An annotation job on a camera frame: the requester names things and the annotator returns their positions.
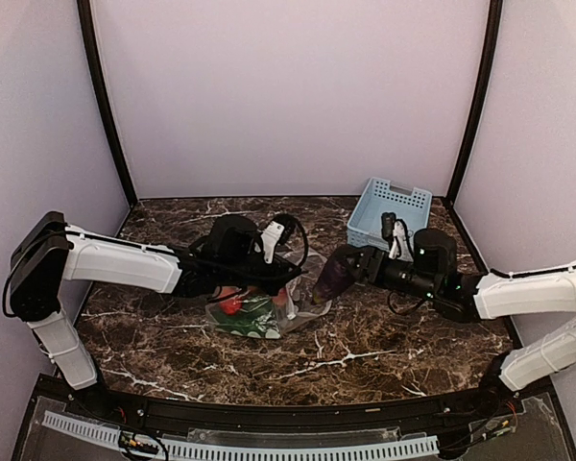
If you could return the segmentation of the purple fake eggplant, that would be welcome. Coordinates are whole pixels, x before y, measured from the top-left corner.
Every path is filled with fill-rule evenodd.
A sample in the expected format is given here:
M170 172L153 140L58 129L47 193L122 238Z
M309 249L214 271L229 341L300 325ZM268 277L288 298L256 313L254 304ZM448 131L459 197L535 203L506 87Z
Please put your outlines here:
M312 289L313 304L327 303L348 290L348 288L341 288L338 284L339 263L340 261L335 260L332 255L324 265Z

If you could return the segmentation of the clear zip top bag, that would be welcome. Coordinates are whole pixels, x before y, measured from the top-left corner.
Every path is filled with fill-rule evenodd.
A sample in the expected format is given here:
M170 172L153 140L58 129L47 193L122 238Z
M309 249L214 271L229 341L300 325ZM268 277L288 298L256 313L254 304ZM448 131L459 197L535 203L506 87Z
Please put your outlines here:
M312 290L327 258L310 249L300 276L271 297L250 288L240 294L225 287L220 299L205 307L207 323L215 330L253 338L279 339L324 316L332 302L314 304Z

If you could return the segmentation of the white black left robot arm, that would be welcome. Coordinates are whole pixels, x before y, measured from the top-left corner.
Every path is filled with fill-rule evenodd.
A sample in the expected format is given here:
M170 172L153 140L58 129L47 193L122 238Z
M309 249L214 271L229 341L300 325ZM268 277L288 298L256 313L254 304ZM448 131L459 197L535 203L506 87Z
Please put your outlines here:
M116 410L116 398L102 385L102 373L63 311L63 281L91 280L144 288L159 294L212 301L254 288L275 296L302 272L276 248L293 232L304 233L294 216L276 215L265 229L235 213L223 215L211 231L186 248L142 244L84 230L46 213L11 256L1 304L7 318L27 324L78 401L96 419Z

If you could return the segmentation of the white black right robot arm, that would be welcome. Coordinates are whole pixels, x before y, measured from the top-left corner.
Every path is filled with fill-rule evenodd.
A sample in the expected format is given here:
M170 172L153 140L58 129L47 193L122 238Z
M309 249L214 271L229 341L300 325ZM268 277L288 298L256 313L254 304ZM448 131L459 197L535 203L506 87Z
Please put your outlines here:
M356 282L431 302L446 319L476 323L517 314L572 312L574 318L537 342L496 358L484 385L470 397L481 417L493 415L530 383L576 363L576 261L532 272L466 275L457 269L457 245L440 230L414 236L412 260L393 259L373 246L343 245L329 258L318 297L334 299Z

